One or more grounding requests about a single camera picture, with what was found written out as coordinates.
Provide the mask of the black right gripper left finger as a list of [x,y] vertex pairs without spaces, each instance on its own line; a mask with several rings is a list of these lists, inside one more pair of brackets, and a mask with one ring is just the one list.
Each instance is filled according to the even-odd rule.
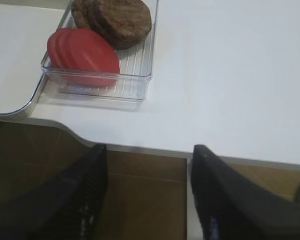
[[0,203],[0,240],[91,240],[107,189],[107,147],[96,144],[39,187]]

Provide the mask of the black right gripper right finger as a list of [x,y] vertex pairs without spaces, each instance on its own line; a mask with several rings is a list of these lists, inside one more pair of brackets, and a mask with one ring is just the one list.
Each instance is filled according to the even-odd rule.
[[195,145],[191,189],[205,240],[300,240],[300,205],[254,184]]

